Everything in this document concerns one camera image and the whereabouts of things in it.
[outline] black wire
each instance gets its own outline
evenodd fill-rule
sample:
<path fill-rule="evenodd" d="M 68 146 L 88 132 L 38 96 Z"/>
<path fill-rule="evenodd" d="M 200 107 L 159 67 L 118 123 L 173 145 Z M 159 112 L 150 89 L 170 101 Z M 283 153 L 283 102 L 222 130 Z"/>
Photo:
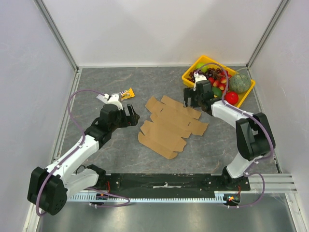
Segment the black wire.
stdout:
<path fill-rule="evenodd" d="M 81 165 L 81 166 L 79 166 L 79 167 L 76 169 L 75 174 L 77 174 L 77 171 L 80 169 L 80 167 L 84 167 L 84 168 L 86 169 L 86 166 L 85 166 L 85 165 Z"/>

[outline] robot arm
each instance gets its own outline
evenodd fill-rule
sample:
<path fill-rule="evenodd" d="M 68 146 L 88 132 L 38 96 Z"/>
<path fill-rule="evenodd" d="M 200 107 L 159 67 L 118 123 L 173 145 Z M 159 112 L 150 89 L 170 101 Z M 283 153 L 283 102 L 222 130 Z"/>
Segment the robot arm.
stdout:
<path fill-rule="evenodd" d="M 226 183 L 236 181 L 243 176 L 247 168 L 257 159 L 270 151 L 269 143 L 263 131 L 255 122 L 243 113 L 227 107 L 221 100 L 214 96 L 210 82 L 205 76 L 195 73 L 195 85 L 193 88 L 183 90 L 184 106 L 188 106 L 188 99 L 192 107 L 201 107 L 209 115 L 222 119 L 236 129 L 238 153 L 234 160 L 223 169 Z M 273 146 L 273 138 L 267 117 L 263 113 L 252 114 L 268 132 Z"/>
<path fill-rule="evenodd" d="M 45 169 L 37 167 L 31 173 L 28 200 L 36 204 L 39 189 L 44 179 L 50 172 L 57 167 L 47 184 L 45 185 L 39 207 L 51 215 L 57 214 L 72 195 L 105 182 L 105 171 L 95 165 L 89 165 L 81 173 L 72 175 L 74 171 L 92 154 L 101 149 L 112 137 L 112 133 L 117 128 L 135 126 L 140 118 L 135 113 L 131 104 L 127 105 L 129 115 L 126 115 L 119 95 L 103 96 L 104 103 L 100 116 L 96 118 L 91 126 L 85 130 L 85 140 L 80 145 L 82 138 L 60 159 L 48 165 Z M 76 147 L 75 151 L 62 165 L 59 163 L 64 160 Z"/>

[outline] flattened cardboard box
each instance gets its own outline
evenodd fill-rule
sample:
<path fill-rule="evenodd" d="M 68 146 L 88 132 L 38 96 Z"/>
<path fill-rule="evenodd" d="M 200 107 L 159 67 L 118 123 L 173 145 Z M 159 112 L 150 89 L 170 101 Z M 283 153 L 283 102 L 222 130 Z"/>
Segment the flattened cardboard box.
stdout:
<path fill-rule="evenodd" d="M 198 121 L 201 112 L 184 108 L 183 104 L 168 96 L 158 101 L 152 96 L 145 106 L 153 122 L 145 121 L 138 135 L 139 142 L 167 159 L 183 151 L 190 134 L 203 135 L 208 123 Z"/>

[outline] yellow snack package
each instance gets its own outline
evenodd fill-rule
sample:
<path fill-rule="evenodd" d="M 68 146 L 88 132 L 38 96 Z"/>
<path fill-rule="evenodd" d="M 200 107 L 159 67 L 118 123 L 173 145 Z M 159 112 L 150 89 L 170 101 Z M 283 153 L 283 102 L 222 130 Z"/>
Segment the yellow snack package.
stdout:
<path fill-rule="evenodd" d="M 121 94 L 121 100 L 122 101 L 124 99 L 133 98 L 135 96 L 132 88 L 121 91 L 120 94 Z"/>

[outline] green apple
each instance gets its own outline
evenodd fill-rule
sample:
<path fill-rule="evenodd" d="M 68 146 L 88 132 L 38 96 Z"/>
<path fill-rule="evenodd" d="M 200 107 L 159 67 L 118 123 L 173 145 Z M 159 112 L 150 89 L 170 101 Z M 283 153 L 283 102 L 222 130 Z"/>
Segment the green apple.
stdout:
<path fill-rule="evenodd" d="M 197 63 L 197 65 L 196 65 L 196 69 L 199 69 L 200 67 L 202 67 L 203 65 L 204 65 L 205 63 Z M 205 72 L 207 72 L 207 69 L 208 69 L 208 67 L 207 67 L 207 65 L 205 65 L 203 68 L 201 68 L 201 71 L 203 72 L 203 73 L 205 73 Z"/>

